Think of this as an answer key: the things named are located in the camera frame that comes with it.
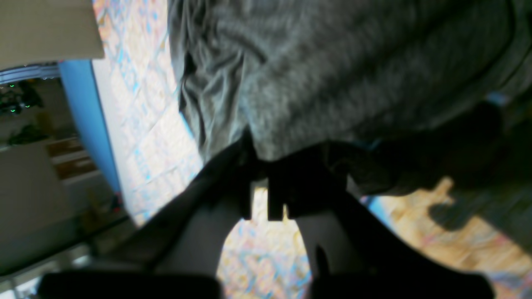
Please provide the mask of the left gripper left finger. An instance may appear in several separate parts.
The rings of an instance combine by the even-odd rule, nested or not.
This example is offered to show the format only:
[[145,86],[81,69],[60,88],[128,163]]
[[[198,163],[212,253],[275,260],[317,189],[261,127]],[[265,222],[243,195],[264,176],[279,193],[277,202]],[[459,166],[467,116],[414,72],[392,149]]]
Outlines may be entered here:
[[40,299],[224,299],[216,277],[225,240],[251,217],[249,137],[211,159],[180,195],[110,253],[45,275]]

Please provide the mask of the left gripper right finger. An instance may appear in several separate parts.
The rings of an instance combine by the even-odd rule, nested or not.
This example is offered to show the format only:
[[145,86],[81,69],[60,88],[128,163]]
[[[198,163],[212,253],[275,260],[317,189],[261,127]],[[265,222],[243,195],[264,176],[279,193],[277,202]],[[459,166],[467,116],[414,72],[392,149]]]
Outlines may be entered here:
[[393,234],[362,203],[397,176],[352,145],[306,148],[266,166],[270,201],[296,221],[312,274],[306,299],[493,299],[485,276],[445,267]]

